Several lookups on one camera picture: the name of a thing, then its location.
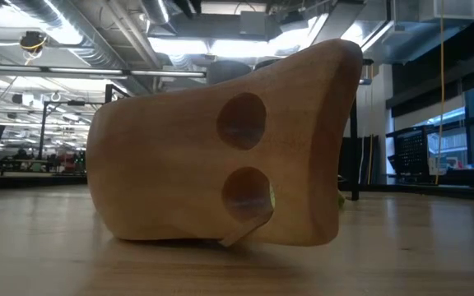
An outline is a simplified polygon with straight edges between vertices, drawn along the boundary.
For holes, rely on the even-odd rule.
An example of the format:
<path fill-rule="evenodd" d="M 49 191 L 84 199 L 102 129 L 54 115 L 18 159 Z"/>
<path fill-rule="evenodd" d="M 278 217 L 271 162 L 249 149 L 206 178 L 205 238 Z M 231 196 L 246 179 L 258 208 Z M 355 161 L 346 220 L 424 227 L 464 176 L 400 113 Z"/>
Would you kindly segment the wooden cup with handle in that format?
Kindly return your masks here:
<path fill-rule="evenodd" d="M 104 105 L 86 169 L 106 227 L 125 240 L 329 243 L 362 61 L 330 39 L 219 84 Z"/>

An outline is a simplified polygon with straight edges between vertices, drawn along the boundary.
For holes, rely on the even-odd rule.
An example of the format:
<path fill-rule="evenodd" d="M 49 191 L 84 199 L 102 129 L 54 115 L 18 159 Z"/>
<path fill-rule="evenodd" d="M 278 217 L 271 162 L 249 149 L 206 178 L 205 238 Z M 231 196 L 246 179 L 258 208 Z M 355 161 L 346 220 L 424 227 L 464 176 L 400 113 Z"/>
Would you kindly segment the grey-blue mug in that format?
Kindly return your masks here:
<path fill-rule="evenodd" d="M 212 62 L 207 67 L 207 84 L 215 85 L 224 81 L 245 76 L 252 71 L 252 68 L 243 62 L 232 60 L 222 60 Z"/>

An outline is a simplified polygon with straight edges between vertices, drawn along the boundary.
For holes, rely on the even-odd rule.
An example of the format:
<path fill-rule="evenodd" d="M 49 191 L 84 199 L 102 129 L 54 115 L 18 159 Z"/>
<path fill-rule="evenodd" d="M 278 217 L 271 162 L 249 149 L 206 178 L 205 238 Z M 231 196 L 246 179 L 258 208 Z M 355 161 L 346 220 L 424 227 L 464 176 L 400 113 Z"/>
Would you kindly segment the long ceiling light tube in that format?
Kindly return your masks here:
<path fill-rule="evenodd" d="M 206 78 L 205 72 L 181 72 L 164 70 L 128 70 L 128 69 L 99 69 L 78 67 L 42 67 L 0 64 L 2 76 L 36 76 L 57 78 L 86 79 L 125 79 L 127 76 L 156 76 L 156 77 L 184 77 Z"/>

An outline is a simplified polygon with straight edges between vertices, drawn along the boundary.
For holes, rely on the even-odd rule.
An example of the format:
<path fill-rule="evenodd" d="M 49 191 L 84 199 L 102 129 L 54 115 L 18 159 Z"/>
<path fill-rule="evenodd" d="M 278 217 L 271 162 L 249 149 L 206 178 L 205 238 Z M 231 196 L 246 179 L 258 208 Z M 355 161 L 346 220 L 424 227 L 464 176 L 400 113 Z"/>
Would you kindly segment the black perforated cart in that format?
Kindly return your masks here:
<path fill-rule="evenodd" d="M 394 154 L 388 157 L 396 179 L 405 183 L 428 183 L 429 147 L 427 129 L 429 125 L 408 127 L 390 132 L 387 138 L 393 140 Z"/>

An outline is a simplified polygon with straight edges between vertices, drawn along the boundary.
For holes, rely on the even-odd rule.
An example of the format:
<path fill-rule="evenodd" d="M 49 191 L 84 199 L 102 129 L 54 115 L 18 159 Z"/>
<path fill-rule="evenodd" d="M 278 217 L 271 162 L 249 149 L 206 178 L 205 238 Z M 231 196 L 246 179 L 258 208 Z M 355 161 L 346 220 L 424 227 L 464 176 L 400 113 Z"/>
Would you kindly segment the silver ceiling duct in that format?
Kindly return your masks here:
<path fill-rule="evenodd" d="M 50 39 L 93 68 L 126 69 L 127 63 L 107 43 L 71 0 L 4 0 L 31 17 Z"/>

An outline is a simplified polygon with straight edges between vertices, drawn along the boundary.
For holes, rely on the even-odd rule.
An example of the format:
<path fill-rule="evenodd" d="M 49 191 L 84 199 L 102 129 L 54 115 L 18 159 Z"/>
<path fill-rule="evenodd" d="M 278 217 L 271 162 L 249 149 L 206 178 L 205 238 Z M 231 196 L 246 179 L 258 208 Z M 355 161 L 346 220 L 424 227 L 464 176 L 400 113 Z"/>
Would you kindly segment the black background gantry frame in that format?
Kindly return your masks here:
<path fill-rule="evenodd" d="M 43 158 L 44 152 L 44 137 L 45 137 L 45 129 L 46 129 L 46 122 L 47 117 L 52 113 L 56 112 L 59 106 L 67 105 L 67 106 L 76 106 L 76 107 L 84 107 L 87 105 L 96 106 L 96 105 L 104 105 L 107 103 L 111 103 L 113 101 L 114 95 L 118 95 L 117 100 L 130 98 L 131 95 L 117 86 L 113 84 L 107 84 L 105 86 L 105 98 L 103 102 L 90 102 L 84 100 L 77 100 L 77 99 L 70 99 L 67 101 L 52 101 L 47 100 L 43 102 L 43 110 L 42 110 L 42 117 L 41 117 L 41 124 L 40 124 L 40 136 L 39 136 L 39 151 L 37 155 L 37 159 L 40 160 Z"/>

